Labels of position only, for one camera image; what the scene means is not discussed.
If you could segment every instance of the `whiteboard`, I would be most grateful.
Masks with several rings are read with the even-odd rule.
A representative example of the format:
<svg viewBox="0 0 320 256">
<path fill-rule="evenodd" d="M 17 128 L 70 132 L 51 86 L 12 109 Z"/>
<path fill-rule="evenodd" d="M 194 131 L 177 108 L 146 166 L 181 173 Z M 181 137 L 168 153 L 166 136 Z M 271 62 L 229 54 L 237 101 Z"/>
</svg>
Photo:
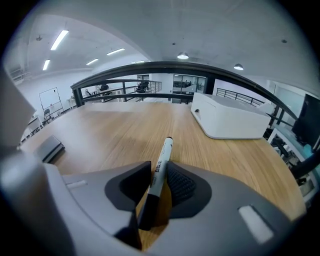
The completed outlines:
<svg viewBox="0 0 320 256">
<path fill-rule="evenodd" d="M 53 104 L 56 104 L 60 101 L 59 99 L 59 93 L 58 93 L 58 89 L 52 88 L 50 90 L 46 90 L 44 92 L 41 92 L 39 94 L 40 96 L 40 100 L 41 100 L 41 104 L 42 104 L 42 108 L 46 109 L 48 107 L 50 107 Z"/>
</svg>

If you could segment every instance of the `white device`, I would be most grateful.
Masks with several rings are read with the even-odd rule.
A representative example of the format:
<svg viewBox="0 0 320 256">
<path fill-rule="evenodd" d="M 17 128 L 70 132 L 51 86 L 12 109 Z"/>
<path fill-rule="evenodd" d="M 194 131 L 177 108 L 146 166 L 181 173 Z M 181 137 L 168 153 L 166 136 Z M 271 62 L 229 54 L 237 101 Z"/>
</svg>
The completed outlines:
<svg viewBox="0 0 320 256">
<path fill-rule="evenodd" d="M 191 112 L 204 133 L 213 139 L 259 139 L 271 119 L 248 103 L 197 92 Z"/>
</svg>

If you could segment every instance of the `chair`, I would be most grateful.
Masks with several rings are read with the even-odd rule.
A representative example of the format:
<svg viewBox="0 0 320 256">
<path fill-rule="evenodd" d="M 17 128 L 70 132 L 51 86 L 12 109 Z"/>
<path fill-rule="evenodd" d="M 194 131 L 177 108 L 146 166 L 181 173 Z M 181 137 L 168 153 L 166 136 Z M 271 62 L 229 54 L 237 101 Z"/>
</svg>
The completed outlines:
<svg viewBox="0 0 320 256">
<path fill-rule="evenodd" d="M 45 123 L 49 124 L 50 120 L 53 120 L 51 115 L 50 115 L 50 109 L 47 108 L 45 111 L 44 111 L 44 116 L 43 116 L 43 119 L 44 121 L 42 122 L 42 124 L 44 125 Z"/>
</svg>

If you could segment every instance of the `ceiling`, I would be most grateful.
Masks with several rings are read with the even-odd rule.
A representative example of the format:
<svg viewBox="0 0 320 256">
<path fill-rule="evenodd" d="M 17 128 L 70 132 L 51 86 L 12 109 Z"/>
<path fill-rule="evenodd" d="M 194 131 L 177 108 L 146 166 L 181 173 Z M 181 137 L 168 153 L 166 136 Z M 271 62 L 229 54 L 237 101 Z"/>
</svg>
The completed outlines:
<svg viewBox="0 0 320 256">
<path fill-rule="evenodd" d="M 95 46 L 102 47 L 113 35 L 151 61 L 176 61 L 178 53 L 185 51 L 188 62 L 279 81 L 320 95 L 314 53 L 295 22 L 271 0 L 47 0 L 30 16 L 39 14 L 68 17 L 99 28 L 106 33 L 104 39 L 98 32 L 88 36 L 90 29 L 75 29 L 76 38 L 94 41 Z M 52 42 L 57 32 L 51 33 Z M 59 67 L 67 65 L 66 55 L 74 56 L 79 66 L 80 59 L 84 65 L 96 58 L 91 55 L 94 47 L 88 51 L 88 47 L 73 47 L 72 43 L 61 45 Z M 243 65 L 243 71 L 233 69 L 237 63 Z"/>
<path fill-rule="evenodd" d="M 15 33 L 4 56 L 5 67 L 12 78 L 21 74 L 36 77 L 57 71 L 93 69 L 138 53 L 123 40 L 91 24 L 52 14 L 31 17 Z M 51 50 L 62 30 L 69 33 L 56 50 Z M 107 53 L 120 48 L 125 50 L 107 56 Z M 98 61 L 86 65 L 94 59 Z M 50 63 L 44 71 L 45 60 L 50 60 Z"/>
</svg>

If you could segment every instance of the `monitor screen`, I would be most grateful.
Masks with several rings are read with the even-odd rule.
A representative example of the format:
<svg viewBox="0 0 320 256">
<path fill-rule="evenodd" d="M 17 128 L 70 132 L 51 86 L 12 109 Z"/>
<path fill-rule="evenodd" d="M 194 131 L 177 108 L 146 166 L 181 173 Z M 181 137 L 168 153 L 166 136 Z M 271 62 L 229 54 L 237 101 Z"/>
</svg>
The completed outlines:
<svg viewBox="0 0 320 256">
<path fill-rule="evenodd" d="M 315 146 L 320 136 L 320 100 L 308 94 L 304 97 L 303 106 L 292 131 L 297 139 Z"/>
</svg>

